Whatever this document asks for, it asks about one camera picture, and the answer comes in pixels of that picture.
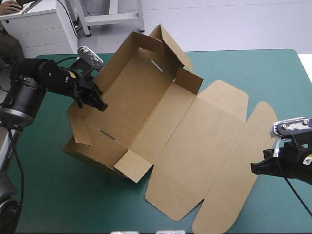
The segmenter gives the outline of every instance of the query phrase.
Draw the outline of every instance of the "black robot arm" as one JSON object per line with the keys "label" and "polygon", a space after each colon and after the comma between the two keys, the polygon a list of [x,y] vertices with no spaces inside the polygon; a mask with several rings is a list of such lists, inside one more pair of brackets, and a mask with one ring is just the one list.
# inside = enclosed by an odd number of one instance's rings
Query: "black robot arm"
{"label": "black robot arm", "polygon": [[94,54],[85,55],[85,51],[81,52],[84,57],[80,55],[69,68],[61,68],[55,61],[47,59],[20,60],[14,65],[11,80],[23,82],[32,78],[47,91],[72,97],[80,108],[85,103],[104,111],[107,105],[100,97],[102,91],[93,83],[91,76],[94,69],[99,70],[103,67],[103,62]]}
{"label": "black robot arm", "polygon": [[[100,111],[108,106],[91,75],[93,70],[104,66],[103,61],[86,46],[80,47],[78,54],[79,58],[69,68],[59,67],[53,60],[28,58],[12,67],[11,87],[0,104],[1,234],[15,232],[22,210],[24,173],[15,145],[23,129],[33,123],[46,91],[72,97],[80,108],[83,103]],[[13,152],[21,171],[20,204],[11,198],[17,190],[8,177]]]}

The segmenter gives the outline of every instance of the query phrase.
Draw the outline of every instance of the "person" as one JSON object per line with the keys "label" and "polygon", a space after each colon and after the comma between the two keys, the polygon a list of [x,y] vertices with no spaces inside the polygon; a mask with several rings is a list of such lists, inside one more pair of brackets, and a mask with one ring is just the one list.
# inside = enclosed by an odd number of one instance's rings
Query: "person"
{"label": "person", "polygon": [[[0,15],[18,13],[22,7],[15,0],[8,0],[0,4]],[[0,30],[0,58],[7,64],[13,65],[17,60],[24,58],[23,49],[19,41],[9,35],[5,28]]]}

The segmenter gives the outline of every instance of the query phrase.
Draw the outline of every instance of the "desk drawer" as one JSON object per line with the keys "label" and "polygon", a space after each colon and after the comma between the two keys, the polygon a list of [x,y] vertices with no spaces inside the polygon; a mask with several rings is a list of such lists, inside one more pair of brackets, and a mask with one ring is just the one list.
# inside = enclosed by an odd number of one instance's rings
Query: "desk drawer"
{"label": "desk drawer", "polygon": [[23,48],[26,58],[35,58],[39,55],[55,55],[55,54],[74,54],[69,42],[60,42],[55,44],[40,45],[35,47]]}
{"label": "desk drawer", "polygon": [[11,35],[62,27],[56,13],[2,20],[1,23]]}
{"label": "desk drawer", "polygon": [[23,48],[68,41],[63,28],[52,28],[12,36],[19,40]]}

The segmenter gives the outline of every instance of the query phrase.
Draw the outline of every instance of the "sticker on robot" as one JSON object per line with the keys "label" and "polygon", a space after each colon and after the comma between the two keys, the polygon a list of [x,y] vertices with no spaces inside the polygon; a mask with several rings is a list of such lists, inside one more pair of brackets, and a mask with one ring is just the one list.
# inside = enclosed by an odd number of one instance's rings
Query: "sticker on robot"
{"label": "sticker on robot", "polygon": [[312,162],[312,157],[306,157],[304,160],[303,160],[303,164],[305,164],[305,165],[310,165],[311,164],[311,162]]}

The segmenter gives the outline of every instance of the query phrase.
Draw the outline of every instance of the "cardboard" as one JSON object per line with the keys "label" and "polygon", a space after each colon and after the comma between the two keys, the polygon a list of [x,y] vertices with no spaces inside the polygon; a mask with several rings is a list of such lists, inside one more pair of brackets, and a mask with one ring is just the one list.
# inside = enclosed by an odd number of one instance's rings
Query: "cardboard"
{"label": "cardboard", "polygon": [[250,162],[273,144],[268,126],[277,118],[261,102],[246,123],[246,93],[217,80],[197,95],[203,80],[193,72],[161,25],[150,36],[132,32],[95,78],[109,107],[73,103],[74,136],[63,150],[135,183],[154,166],[147,201],[180,220],[204,200],[194,233],[224,233],[256,179]]}
{"label": "cardboard", "polygon": [[63,151],[134,182],[157,160],[202,83],[161,25],[151,35],[132,32],[95,77],[105,112],[76,103],[67,112],[74,137]]}

